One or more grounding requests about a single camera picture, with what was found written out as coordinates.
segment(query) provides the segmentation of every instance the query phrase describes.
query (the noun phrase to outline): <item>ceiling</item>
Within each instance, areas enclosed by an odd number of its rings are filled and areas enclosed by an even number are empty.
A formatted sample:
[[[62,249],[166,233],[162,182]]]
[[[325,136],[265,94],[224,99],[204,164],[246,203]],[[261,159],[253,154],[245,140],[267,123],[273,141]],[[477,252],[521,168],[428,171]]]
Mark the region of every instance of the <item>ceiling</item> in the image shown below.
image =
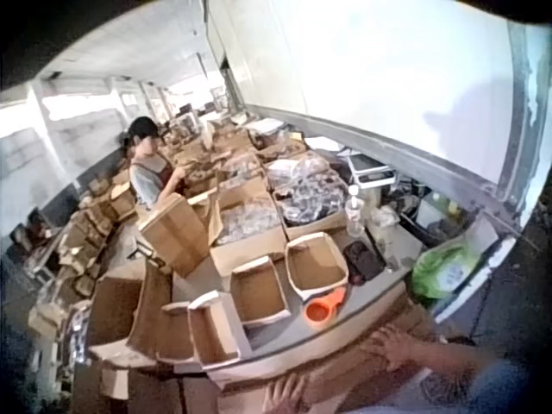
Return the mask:
[[[92,30],[41,71],[48,78],[129,76],[171,86],[216,68],[206,40],[200,0],[159,0]]]

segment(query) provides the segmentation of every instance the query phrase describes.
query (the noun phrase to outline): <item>woman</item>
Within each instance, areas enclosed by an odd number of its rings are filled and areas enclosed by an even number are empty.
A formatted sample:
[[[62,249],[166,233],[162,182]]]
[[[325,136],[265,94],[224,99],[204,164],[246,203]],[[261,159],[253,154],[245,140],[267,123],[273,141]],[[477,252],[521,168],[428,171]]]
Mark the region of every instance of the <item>woman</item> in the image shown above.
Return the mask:
[[[135,145],[130,161],[130,183],[139,202],[151,209],[183,184],[185,169],[181,166],[173,169],[171,163],[157,153],[159,131],[151,118],[136,118],[130,124],[129,137]]]

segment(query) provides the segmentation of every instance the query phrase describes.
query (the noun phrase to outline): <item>concrete pillar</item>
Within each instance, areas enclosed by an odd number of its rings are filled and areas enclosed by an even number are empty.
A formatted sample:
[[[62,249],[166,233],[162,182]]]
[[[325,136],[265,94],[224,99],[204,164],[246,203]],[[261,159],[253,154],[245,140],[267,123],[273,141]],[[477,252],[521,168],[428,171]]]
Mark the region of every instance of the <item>concrete pillar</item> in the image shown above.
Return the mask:
[[[159,92],[159,96],[161,97],[161,102],[163,103],[163,106],[165,107],[166,114],[169,116],[169,118],[172,118],[176,114],[173,113],[173,107],[166,100],[165,91],[163,91],[163,88],[157,88],[157,91]]]
[[[71,180],[71,176],[63,164],[63,146],[59,134],[52,125],[48,108],[42,102],[44,98],[42,80],[35,78],[27,82],[25,88],[27,90],[27,105],[31,116],[31,124],[36,134],[44,143],[47,154],[52,160],[56,175],[64,185],[73,182],[75,187],[79,189],[80,184],[76,179],[74,181]]]
[[[115,103],[115,108],[117,112],[119,112],[119,115],[121,116],[122,123],[124,124],[125,128],[128,128],[130,125],[130,116],[127,112],[127,107],[124,105],[124,102],[121,98],[121,92],[117,89],[117,81],[115,77],[110,77],[105,79],[105,84],[107,85],[108,89],[110,90],[110,96],[111,99],[113,99],[113,102]]]
[[[142,82],[138,82],[138,85],[140,86],[141,93],[146,98],[146,106],[151,118],[156,122],[160,122],[160,120],[157,118],[157,115],[155,115],[154,105],[152,104],[152,100],[151,100],[151,97],[149,96],[149,93],[147,93],[146,86]]]

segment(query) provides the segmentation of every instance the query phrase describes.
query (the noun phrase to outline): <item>finger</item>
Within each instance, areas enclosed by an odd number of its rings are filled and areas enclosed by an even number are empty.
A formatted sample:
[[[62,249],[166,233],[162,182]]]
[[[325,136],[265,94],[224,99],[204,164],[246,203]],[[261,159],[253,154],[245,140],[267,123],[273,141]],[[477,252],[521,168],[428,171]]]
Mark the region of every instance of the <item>finger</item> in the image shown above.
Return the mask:
[[[284,386],[284,393],[282,394],[283,397],[290,397],[292,395],[292,392],[295,389],[296,381],[297,381],[296,373],[292,373],[289,377],[287,377],[287,381],[285,382],[285,386]]]
[[[282,394],[284,392],[284,384],[285,384],[285,378],[282,377],[278,381],[276,381],[276,385],[274,386],[274,393],[273,393],[273,399],[278,400],[282,398]]]
[[[303,397],[304,389],[307,387],[307,379],[304,375],[301,375],[295,385],[292,392],[292,400],[299,401]]]

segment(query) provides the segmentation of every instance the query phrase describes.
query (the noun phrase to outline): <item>human arm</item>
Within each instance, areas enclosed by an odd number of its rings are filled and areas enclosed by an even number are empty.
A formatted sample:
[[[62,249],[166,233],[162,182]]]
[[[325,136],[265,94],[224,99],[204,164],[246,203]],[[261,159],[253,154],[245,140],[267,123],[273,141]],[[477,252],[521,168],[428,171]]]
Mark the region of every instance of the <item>human arm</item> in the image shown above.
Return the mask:
[[[282,377],[267,387],[265,401],[262,405],[263,414],[296,414],[304,411],[301,398],[306,387],[305,377],[295,373]]]
[[[171,178],[168,180],[163,190],[161,190],[159,196],[157,197],[157,201],[164,200],[173,194],[177,186],[180,184],[180,181],[182,181],[185,176],[185,169],[182,166],[177,166],[172,172]]]
[[[371,338],[366,349],[385,357],[388,371],[411,361],[436,373],[472,380],[497,360],[496,356],[468,345],[419,340],[393,325],[377,330]]]

